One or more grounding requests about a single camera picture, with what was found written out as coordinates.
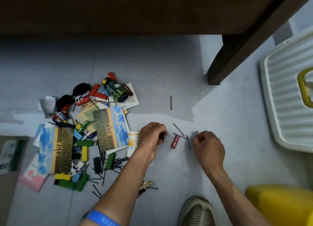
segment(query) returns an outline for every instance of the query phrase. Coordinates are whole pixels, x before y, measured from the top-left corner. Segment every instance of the lip balm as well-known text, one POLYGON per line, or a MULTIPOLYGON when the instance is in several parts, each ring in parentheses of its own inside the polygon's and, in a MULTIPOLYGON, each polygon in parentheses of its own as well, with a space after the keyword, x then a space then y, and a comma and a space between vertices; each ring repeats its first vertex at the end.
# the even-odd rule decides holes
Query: lip balm
POLYGON ((179 140, 179 135, 175 135, 174 140, 172 142, 171 148, 175 149, 179 140))

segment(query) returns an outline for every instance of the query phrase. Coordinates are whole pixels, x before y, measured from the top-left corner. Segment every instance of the blue sky with clouds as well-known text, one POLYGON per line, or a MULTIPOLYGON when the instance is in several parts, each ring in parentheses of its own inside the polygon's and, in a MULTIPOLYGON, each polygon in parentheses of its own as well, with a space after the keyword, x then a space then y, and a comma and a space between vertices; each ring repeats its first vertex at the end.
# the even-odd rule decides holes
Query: blue sky with clouds
POLYGON ((111 107, 111 113, 117 140, 117 146, 123 147, 125 145, 128 145, 128 134, 122 108, 120 106, 111 107))

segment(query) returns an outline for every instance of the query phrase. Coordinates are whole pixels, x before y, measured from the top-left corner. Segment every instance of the blue wristband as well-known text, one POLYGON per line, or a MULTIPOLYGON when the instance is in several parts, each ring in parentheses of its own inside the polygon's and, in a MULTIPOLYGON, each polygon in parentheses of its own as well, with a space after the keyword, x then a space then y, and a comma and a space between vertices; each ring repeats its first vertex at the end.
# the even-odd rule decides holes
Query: blue wristband
POLYGON ((96 224, 100 226, 119 226, 117 223, 111 220, 108 216, 96 210, 90 211, 86 218, 95 222, 96 224))

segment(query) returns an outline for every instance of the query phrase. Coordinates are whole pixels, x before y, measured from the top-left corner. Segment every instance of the sneaker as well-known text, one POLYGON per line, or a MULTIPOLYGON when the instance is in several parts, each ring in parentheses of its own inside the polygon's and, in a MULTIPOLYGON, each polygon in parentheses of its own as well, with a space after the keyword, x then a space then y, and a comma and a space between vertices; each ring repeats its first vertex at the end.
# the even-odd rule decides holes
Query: sneaker
POLYGON ((178 226, 215 226, 209 201, 200 196, 189 198, 179 214, 178 226))

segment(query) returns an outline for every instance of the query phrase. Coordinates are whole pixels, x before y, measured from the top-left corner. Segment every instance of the white plastic basket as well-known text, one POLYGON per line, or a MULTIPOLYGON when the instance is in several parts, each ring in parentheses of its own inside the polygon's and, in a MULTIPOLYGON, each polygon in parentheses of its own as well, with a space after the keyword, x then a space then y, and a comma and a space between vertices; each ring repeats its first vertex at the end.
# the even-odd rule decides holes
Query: white plastic basket
POLYGON ((312 80, 313 71, 308 72, 312 67, 313 27, 276 46, 260 63, 275 140, 287 149, 310 153, 313 153, 313 103, 309 107, 309 88, 304 88, 301 80, 312 80))

